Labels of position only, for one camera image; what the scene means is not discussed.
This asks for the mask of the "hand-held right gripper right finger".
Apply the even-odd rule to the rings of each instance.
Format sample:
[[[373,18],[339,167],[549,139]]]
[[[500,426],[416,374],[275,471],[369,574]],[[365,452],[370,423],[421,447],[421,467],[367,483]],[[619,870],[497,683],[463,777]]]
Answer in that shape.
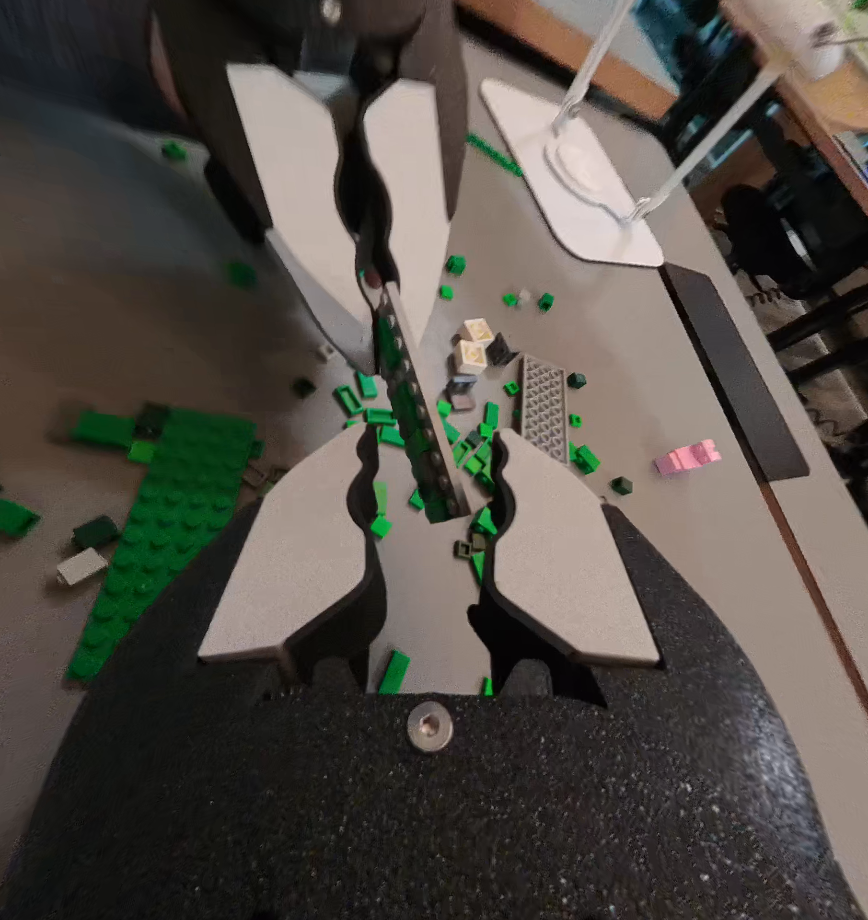
[[[469,620],[494,684],[537,661],[552,684],[595,684],[593,667],[660,668],[660,649],[602,501],[515,431],[494,436],[495,533]]]

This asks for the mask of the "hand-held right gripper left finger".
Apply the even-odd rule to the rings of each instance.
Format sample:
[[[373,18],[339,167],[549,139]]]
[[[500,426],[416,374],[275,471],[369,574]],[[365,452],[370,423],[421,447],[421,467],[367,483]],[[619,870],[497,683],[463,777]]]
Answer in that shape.
[[[371,524],[378,514],[377,435],[346,428],[262,500],[198,650],[203,661],[267,659],[290,680],[326,659],[370,674],[387,614]]]

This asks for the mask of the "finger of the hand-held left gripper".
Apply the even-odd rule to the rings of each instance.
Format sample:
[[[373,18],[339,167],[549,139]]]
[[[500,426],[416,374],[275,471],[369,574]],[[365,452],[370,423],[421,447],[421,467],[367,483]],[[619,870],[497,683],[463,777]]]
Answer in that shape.
[[[438,299],[451,230],[435,88],[397,80],[368,105],[362,127],[388,196],[387,243],[402,304],[420,342]]]
[[[272,65],[228,63],[226,74],[266,200],[269,246],[325,338],[357,371],[374,374],[373,314],[336,200],[332,114]]]

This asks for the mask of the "grey brick plate green tiles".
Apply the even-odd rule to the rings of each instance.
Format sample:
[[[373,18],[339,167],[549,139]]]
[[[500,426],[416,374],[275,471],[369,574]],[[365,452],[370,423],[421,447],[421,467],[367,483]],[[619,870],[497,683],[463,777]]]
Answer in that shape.
[[[428,395],[428,374],[396,282],[382,285],[373,337],[377,369],[428,521],[445,523],[467,517],[470,503],[437,401]]]

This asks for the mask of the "person's left forearm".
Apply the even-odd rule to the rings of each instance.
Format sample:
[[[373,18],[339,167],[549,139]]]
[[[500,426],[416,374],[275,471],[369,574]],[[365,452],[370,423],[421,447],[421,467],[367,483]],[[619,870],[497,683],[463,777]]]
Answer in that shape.
[[[0,1],[0,85],[154,122],[168,109],[150,73],[149,19],[144,1]]]

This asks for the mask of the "wooden desk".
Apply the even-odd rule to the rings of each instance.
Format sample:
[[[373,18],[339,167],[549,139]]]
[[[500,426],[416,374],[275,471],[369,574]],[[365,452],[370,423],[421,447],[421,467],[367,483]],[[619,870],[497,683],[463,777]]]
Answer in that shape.
[[[868,219],[868,175],[842,143],[844,134],[868,133],[868,72],[848,61],[811,80],[797,67],[775,83],[789,117],[808,136]]]
[[[560,82],[573,78],[614,2],[456,2],[463,28]],[[654,47],[628,15],[592,79],[592,96],[656,121],[679,96]]]

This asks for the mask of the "grey desk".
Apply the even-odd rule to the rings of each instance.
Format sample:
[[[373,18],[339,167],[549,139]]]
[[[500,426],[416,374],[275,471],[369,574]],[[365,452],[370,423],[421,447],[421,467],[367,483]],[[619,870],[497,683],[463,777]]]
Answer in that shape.
[[[48,440],[61,408],[129,415],[146,400],[255,420],[267,464],[290,466],[343,426],[320,339],[259,265],[258,289],[223,275],[247,252],[191,165],[162,162],[151,138],[55,98],[0,86],[0,483],[41,516],[0,536],[0,885],[81,691],[62,682],[99,588],[56,584],[71,530],[125,520],[143,467],[123,454]],[[668,259],[710,276],[808,457],[771,505],[653,271],[570,259],[521,190],[470,154],[451,248],[469,259],[458,303],[425,337],[432,362],[465,316],[497,316],[517,348],[587,374],[578,443],[601,458],[615,500],[721,617],[759,671],[808,771],[835,854],[868,915],[868,714],[789,547],[868,690],[868,531],[789,387],[692,200],[652,224]],[[655,459],[706,439],[720,462],[662,476]]]

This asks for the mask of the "long green brick plate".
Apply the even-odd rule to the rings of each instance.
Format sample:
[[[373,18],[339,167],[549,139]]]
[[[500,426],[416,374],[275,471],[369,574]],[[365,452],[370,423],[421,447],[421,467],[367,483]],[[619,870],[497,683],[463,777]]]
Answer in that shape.
[[[511,155],[503,153],[494,145],[489,144],[479,134],[475,132],[467,132],[465,135],[465,142],[471,148],[487,157],[491,162],[509,174],[518,178],[523,177],[523,170],[516,159],[514,159]]]

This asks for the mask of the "large green baseplate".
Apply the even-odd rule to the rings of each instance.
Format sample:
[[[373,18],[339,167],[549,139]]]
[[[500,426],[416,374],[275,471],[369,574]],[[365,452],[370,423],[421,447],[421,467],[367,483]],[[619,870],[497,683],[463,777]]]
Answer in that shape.
[[[66,679],[89,684],[142,615],[229,523],[256,425],[174,408],[119,538]]]

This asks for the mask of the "pink brick pig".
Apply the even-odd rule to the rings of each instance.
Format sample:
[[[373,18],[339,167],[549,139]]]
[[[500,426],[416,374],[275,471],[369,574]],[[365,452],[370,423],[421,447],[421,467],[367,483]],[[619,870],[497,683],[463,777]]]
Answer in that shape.
[[[662,476],[668,477],[720,462],[722,455],[711,439],[693,443],[668,452],[655,459],[654,463]]]

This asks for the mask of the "plain grey brick plate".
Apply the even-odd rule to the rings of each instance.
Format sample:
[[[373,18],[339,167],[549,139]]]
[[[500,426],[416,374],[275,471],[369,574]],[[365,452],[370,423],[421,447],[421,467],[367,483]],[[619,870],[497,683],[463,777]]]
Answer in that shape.
[[[520,371],[520,435],[563,466],[570,463],[566,372],[524,354]]]

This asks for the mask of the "white book stand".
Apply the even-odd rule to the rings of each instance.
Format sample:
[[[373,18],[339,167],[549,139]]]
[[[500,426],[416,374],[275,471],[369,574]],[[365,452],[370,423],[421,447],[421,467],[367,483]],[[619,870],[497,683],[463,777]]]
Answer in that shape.
[[[742,2],[771,41],[750,86],[658,190],[635,200],[579,113],[633,2],[613,6],[563,101],[552,103],[494,78],[479,92],[557,241],[578,259],[659,268],[663,253],[647,215],[667,201],[722,138],[794,64],[812,78],[840,66],[839,23],[825,2]]]

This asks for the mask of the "light grey brick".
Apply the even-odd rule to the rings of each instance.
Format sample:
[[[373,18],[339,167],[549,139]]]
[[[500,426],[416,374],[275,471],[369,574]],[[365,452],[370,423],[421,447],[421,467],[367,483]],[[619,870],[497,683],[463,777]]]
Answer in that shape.
[[[58,564],[57,582],[73,587],[94,578],[108,567],[109,560],[96,548],[88,547]]]

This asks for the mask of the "pile of loose green bricks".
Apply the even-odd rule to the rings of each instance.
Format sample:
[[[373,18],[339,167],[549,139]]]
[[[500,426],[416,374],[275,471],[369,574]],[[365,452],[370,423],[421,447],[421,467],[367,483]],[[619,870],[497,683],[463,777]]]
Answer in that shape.
[[[509,395],[521,393],[521,388],[514,381],[506,385],[506,391]],[[405,443],[400,435],[394,413],[388,408],[368,407],[364,411],[361,404],[349,385],[343,385],[336,389],[336,398],[341,402],[345,412],[350,414],[346,428],[358,424],[366,424],[373,429],[377,435],[378,448],[379,443],[389,443],[401,449],[405,449]],[[136,418],[121,417],[117,415],[106,415],[97,412],[91,408],[81,408],[78,411],[65,415],[64,432],[62,435],[64,442],[72,442],[84,445],[91,445],[93,448],[105,449],[107,451],[119,451],[124,453],[132,462],[147,465],[149,467],[152,455],[155,451],[155,443],[162,435],[164,422],[170,411],[174,409],[168,406],[147,404]],[[446,431],[448,441],[452,447],[453,459],[458,468],[466,469],[479,484],[490,494],[494,495],[496,486],[492,472],[492,447],[494,436],[500,430],[497,428],[499,420],[499,409],[497,404],[488,402],[486,404],[486,417],[484,422],[479,426],[477,431],[471,431],[466,438],[461,438],[457,431],[449,422],[450,404],[445,401],[438,403],[438,412]],[[514,412],[515,423],[520,427],[520,410]],[[249,476],[255,474],[252,462],[258,459],[264,448],[263,441],[256,438],[253,447],[252,457],[248,462],[245,472],[243,473],[243,484],[249,481]],[[579,469],[583,472],[589,472],[597,466],[596,459],[590,454],[587,447],[583,446],[577,451],[571,451],[570,457],[574,460]],[[268,486],[275,487],[289,471],[281,469],[278,473],[272,474],[266,478]],[[371,524],[371,533],[376,539],[376,543],[382,540],[391,530],[392,523],[386,517],[386,484],[374,481],[374,489],[378,500],[378,514],[375,522]],[[476,581],[481,584],[483,566],[485,561],[485,552],[489,546],[489,541],[494,535],[495,527],[492,523],[488,505],[481,508],[475,513],[474,518],[469,524],[470,537],[468,540],[460,540],[455,545],[454,553],[457,558],[466,558],[474,569]],[[107,516],[98,516],[87,523],[81,524],[73,531],[72,545],[79,548],[79,552],[88,547],[94,547],[99,550],[108,560],[109,564],[116,551],[118,541],[122,535],[116,524]],[[202,553],[213,545],[221,532],[201,551],[201,553],[188,565],[188,567],[177,577],[175,581],[160,595],[160,597],[146,611],[153,609],[154,605],[161,600],[178,600],[175,585],[184,575],[189,567],[197,563]],[[217,585],[217,601],[220,601],[225,588],[222,582]],[[205,627],[209,627],[213,615],[205,617]],[[198,650],[195,650],[193,659],[203,661],[198,657]],[[218,663],[224,664],[254,664],[256,662],[277,665],[279,663],[267,659],[248,659],[238,661],[212,661],[209,669],[213,671]],[[546,669],[537,661],[529,661],[528,668],[533,676],[531,685],[533,685],[532,694],[555,694],[557,696],[569,696],[572,698],[583,699],[605,706],[605,700],[601,694],[599,686],[596,684],[552,684]],[[319,664],[341,664],[346,669],[346,676],[354,678],[361,689],[364,689],[367,680],[358,680],[351,671],[349,664],[341,659],[326,659],[320,661],[314,668],[312,679],[310,680],[290,680],[281,673],[281,678],[290,685],[297,686],[305,683],[312,683],[317,679],[318,672],[316,667]],[[522,675],[523,661],[521,661],[512,671],[511,676],[506,684],[499,686],[510,689],[511,684],[517,676]],[[89,684],[72,683],[66,679],[64,682],[74,686],[89,686],[97,679],[99,673]]]

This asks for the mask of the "black office chair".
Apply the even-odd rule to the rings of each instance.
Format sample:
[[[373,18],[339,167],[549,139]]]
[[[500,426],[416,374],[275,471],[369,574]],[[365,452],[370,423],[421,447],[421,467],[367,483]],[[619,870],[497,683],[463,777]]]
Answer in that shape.
[[[809,268],[760,190],[743,184],[731,186],[722,195],[721,207],[733,270],[743,270],[756,286],[760,277],[768,277],[785,293],[808,293],[830,287],[850,274],[833,263],[821,270]]]

